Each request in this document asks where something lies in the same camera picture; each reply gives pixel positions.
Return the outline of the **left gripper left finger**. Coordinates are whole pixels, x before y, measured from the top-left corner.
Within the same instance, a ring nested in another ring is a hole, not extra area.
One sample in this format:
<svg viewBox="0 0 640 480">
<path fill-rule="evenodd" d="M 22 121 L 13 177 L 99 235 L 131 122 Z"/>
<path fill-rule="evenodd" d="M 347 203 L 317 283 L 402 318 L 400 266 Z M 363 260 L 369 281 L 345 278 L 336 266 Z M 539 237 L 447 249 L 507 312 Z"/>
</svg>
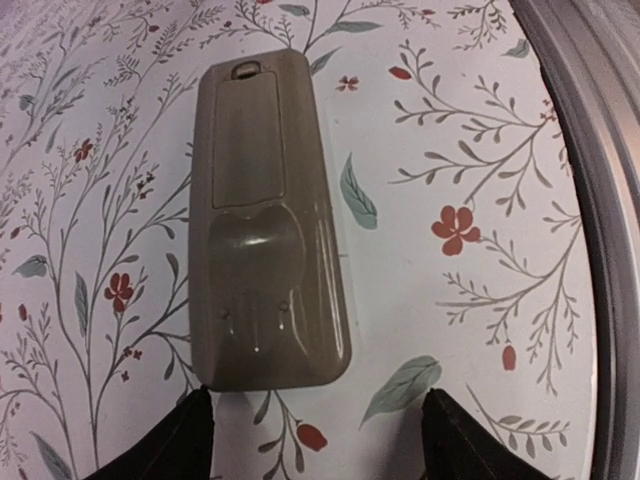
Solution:
<svg viewBox="0 0 640 480">
<path fill-rule="evenodd" d="M 209 390 L 188 394 L 129 450 L 89 477 L 93 480 L 208 479 L 214 445 Z"/>
</svg>

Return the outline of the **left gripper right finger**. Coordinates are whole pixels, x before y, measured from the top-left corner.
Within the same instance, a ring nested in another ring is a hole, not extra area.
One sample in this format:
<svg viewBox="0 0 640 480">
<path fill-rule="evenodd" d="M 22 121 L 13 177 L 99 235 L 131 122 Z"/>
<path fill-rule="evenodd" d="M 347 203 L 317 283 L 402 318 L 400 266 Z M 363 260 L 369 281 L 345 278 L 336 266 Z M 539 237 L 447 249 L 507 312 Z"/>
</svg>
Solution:
<svg viewBox="0 0 640 480">
<path fill-rule="evenodd" d="M 422 446 L 428 480 L 545 479 L 511 453 L 445 390 L 430 390 L 422 404 Z"/>
</svg>

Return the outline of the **beige remote control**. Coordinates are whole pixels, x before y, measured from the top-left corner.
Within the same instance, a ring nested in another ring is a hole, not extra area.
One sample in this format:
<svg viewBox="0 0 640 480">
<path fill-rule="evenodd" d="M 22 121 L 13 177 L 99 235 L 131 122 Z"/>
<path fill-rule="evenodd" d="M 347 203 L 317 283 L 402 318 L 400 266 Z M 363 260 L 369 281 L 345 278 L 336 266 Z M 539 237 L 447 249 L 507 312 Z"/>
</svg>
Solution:
<svg viewBox="0 0 640 480">
<path fill-rule="evenodd" d="M 197 96 L 188 235 L 194 372 L 215 392 L 329 384 L 352 355 L 310 65 L 211 66 Z"/>
</svg>

